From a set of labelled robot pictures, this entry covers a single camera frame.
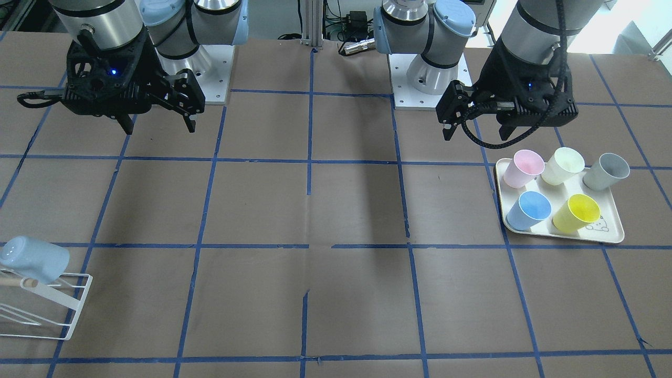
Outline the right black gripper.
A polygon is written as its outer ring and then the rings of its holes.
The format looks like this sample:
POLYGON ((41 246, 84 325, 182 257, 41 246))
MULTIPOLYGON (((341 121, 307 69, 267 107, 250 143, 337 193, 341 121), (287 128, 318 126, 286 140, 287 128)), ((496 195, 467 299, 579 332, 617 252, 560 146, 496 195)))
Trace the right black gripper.
POLYGON ((79 115, 115 117, 132 135, 130 114, 148 112, 153 105, 177 112, 189 133, 205 96, 195 73, 182 69, 170 75, 162 67, 146 27, 124 46, 103 50, 89 29, 81 28, 66 56, 67 84, 62 102, 79 115))

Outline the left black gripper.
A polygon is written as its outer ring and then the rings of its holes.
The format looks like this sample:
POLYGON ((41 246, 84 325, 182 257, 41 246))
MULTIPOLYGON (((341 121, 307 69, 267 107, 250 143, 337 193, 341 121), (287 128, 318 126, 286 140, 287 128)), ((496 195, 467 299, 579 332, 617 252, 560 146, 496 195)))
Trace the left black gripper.
POLYGON ((438 121, 444 123, 444 141, 451 141, 454 124, 481 114, 496 114, 501 124, 499 136, 509 141, 518 127, 533 126, 547 110, 556 89, 553 79, 561 76, 561 69, 563 88, 545 127, 564 126, 579 114, 567 55, 557 48, 548 64, 536 65, 516 57, 504 45, 496 45, 478 80, 470 87, 452 81, 435 107, 438 121))

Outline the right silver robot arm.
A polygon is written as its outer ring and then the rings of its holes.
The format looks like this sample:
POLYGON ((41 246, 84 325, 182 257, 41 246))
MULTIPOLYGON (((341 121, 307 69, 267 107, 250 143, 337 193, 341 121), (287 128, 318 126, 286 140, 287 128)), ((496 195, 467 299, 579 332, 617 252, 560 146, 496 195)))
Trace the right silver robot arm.
POLYGON ((74 114, 115 120, 130 135, 133 114, 176 112, 189 132, 205 110, 200 82, 216 71, 206 46, 244 45, 246 1, 52 1, 72 44, 67 81, 55 96, 74 114))

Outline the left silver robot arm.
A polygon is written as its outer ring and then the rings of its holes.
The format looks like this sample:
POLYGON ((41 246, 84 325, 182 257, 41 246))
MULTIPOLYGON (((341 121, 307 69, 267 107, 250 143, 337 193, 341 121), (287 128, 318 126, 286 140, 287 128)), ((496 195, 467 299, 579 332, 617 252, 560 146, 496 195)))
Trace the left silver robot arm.
POLYGON ((518 143, 541 127, 578 116, 567 49, 595 15, 597 1, 518 1, 477 81, 457 79, 477 17, 461 1, 383 1, 374 11, 376 49, 411 54, 411 84, 439 96, 443 137, 457 128, 488 149, 518 143))

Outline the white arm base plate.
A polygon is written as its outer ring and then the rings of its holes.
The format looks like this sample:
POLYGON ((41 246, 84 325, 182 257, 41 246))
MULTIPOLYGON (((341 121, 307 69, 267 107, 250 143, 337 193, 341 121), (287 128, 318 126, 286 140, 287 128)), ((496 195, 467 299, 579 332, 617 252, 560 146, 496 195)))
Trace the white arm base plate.
POLYGON ((472 86, 464 55, 449 69, 430 66, 420 55, 388 55, 395 107, 406 110, 434 110, 447 86, 458 80, 472 86))
POLYGON ((159 56, 168 74, 188 68, 194 72, 207 105, 225 105, 228 100, 235 46, 201 45, 194 55, 180 60, 159 56))

